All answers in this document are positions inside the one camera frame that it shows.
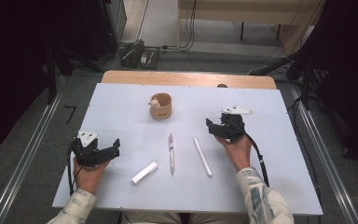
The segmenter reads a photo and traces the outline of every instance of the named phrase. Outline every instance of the person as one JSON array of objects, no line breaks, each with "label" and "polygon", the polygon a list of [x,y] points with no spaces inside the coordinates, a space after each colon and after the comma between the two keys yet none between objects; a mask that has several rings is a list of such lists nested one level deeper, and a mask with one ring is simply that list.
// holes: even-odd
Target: person
[{"label": "person", "polygon": [[[236,177],[241,187],[248,217],[242,215],[220,214],[191,214],[189,223],[294,223],[282,195],[275,189],[269,188],[255,168],[251,166],[250,156],[252,143],[244,135],[239,140],[230,143],[228,140],[215,137],[224,147],[226,153],[237,171]],[[75,162],[74,174],[80,169]],[[96,169],[81,171],[76,178],[77,189],[68,204],[48,224],[84,223],[96,202],[94,196],[100,183],[103,169],[107,163]],[[160,212],[125,212],[122,224],[131,223],[182,223],[177,213]]]}]

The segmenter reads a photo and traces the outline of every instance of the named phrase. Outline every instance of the person's right hand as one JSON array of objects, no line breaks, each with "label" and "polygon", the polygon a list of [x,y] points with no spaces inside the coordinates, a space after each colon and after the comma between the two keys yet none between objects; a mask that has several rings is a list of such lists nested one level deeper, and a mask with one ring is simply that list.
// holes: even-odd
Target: person's right hand
[{"label": "person's right hand", "polygon": [[216,140],[223,145],[226,153],[238,172],[243,168],[251,166],[251,147],[252,143],[243,135],[237,141],[230,143],[228,140],[215,136]]}]

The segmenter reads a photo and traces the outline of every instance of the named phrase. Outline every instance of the white tabletop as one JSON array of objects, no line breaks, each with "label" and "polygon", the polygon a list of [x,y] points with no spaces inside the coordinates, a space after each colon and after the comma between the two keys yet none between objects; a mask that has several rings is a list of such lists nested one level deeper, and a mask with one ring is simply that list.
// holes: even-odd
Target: white tabletop
[{"label": "white tabletop", "polygon": [[[151,118],[148,104],[158,92],[172,97],[172,116],[159,121]],[[206,118],[219,123],[222,108],[234,105],[254,112],[242,117],[245,130],[264,156],[270,186],[281,193],[293,214],[321,215],[279,91],[130,84],[98,84],[80,129],[99,135],[99,149],[112,146],[116,138],[121,142],[120,156],[103,174],[96,207],[244,213],[236,172],[205,124]],[[170,133],[175,148],[174,175],[170,170]],[[194,137],[200,142],[212,177],[205,172]],[[158,169],[133,184],[131,179],[151,161],[158,163]],[[251,164],[261,174],[254,151]],[[64,207],[68,200],[67,175],[63,175],[53,206]]]}]

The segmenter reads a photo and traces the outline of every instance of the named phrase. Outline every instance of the pen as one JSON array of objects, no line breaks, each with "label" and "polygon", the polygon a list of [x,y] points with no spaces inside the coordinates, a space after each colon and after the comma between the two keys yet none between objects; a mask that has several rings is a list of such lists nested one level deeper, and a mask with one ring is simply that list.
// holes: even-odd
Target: pen
[{"label": "pen", "polygon": [[211,169],[209,168],[208,162],[205,160],[205,157],[202,153],[202,149],[200,147],[199,141],[197,140],[197,138],[193,138],[193,141],[194,141],[194,144],[196,145],[197,151],[200,154],[200,157],[201,157],[202,163],[205,167],[206,173],[208,174],[208,176],[212,176]]},{"label": "pen", "polygon": [[168,137],[168,145],[170,147],[170,152],[171,152],[170,165],[171,165],[171,172],[173,174],[173,171],[175,170],[175,161],[174,161],[174,157],[173,157],[173,137],[172,137],[172,134],[170,134],[170,137]]}]

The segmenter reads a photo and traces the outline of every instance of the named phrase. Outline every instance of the sleeve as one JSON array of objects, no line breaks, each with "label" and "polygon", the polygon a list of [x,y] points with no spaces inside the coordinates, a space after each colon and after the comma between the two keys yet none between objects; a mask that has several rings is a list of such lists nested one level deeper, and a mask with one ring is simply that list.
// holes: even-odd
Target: sleeve
[{"label": "sleeve", "polygon": [[83,189],[76,189],[68,204],[48,224],[83,224],[86,222],[97,197]]},{"label": "sleeve", "polygon": [[282,195],[270,189],[255,168],[237,172],[250,223],[295,223]]}]

